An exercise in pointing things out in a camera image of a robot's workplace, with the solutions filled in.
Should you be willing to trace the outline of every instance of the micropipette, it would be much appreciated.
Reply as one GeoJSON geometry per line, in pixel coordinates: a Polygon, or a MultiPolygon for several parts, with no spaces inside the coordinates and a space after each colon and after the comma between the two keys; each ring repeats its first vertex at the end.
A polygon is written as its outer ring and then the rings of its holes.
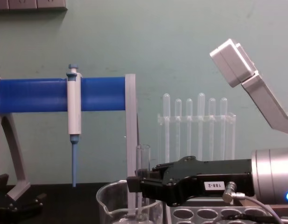
{"type": "Polygon", "coordinates": [[[67,73],[67,111],[68,134],[72,144],[72,186],[77,181],[77,143],[81,134],[81,74],[77,73],[78,66],[69,65],[67,73]]]}

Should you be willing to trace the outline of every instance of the glass beaker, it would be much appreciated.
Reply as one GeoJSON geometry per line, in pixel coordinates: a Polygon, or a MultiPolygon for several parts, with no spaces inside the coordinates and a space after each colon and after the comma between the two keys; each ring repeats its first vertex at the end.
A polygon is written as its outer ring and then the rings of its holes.
{"type": "Polygon", "coordinates": [[[96,199],[99,203],[100,224],[162,224],[162,202],[145,198],[147,205],[140,209],[129,208],[128,193],[126,180],[99,189],[96,199]]]}

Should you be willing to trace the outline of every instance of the stand leg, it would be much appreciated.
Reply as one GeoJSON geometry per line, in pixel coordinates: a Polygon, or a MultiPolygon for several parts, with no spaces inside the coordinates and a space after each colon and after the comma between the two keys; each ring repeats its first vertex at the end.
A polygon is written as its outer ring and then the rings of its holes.
{"type": "Polygon", "coordinates": [[[26,177],[23,158],[12,114],[2,116],[1,124],[10,148],[17,177],[17,184],[14,188],[12,188],[12,190],[8,192],[8,195],[14,200],[17,200],[30,187],[30,183],[26,177]]]}
{"type": "MultiPolygon", "coordinates": [[[[135,74],[125,75],[125,113],[127,176],[135,176],[134,172],[136,170],[136,147],[139,144],[135,74]]],[[[135,194],[128,192],[127,197],[128,208],[134,209],[135,211],[135,194]]]]}

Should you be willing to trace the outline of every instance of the silver cylinder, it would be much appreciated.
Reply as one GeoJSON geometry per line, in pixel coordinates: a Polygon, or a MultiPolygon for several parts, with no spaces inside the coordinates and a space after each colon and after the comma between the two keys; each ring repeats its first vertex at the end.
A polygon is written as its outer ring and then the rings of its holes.
{"type": "Polygon", "coordinates": [[[252,172],[259,201],[265,204],[288,203],[288,148],[254,151],[252,172]]]}

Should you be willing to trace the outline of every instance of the beaker rim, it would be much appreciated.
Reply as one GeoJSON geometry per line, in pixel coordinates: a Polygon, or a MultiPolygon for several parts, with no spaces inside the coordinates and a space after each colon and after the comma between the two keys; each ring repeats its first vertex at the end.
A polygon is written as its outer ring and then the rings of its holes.
{"type": "MultiPolygon", "coordinates": [[[[100,201],[100,200],[98,199],[98,195],[100,194],[100,192],[102,192],[103,190],[105,190],[106,188],[108,188],[108,187],[110,187],[110,186],[113,186],[113,185],[116,185],[116,184],[120,184],[120,183],[127,183],[127,181],[126,181],[126,180],[119,180],[119,181],[115,181],[115,182],[109,183],[109,184],[101,187],[101,188],[97,191],[97,193],[96,193],[96,200],[97,200],[97,202],[103,207],[103,209],[104,209],[104,211],[106,212],[106,214],[108,214],[108,215],[110,215],[110,216],[113,215],[113,214],[116,214],[116,213],[118,213],[118,212],[125,212],[125,211],[128,212],[128,211],[131,210],[131,209],[116,209],[116,210],[113,210],[113,211],[109,211],[109,210],[107,209],[107,206],[106,206],[104,203],[102,203],[102,201],[100,201]]],[[[146,205],[146,206],[141,207],[141,209],[142,209],[142,210],[144,210],[144,209],[149,209],[149,208],[151,208],[151,207],[153,207],[153,206],[156,206],[156,205],[159,204],[159,203],[161,203],[161,201],[155,201],[155,202],[152,203],[152,204],[149,204],[149,205],[146,205]]]]}

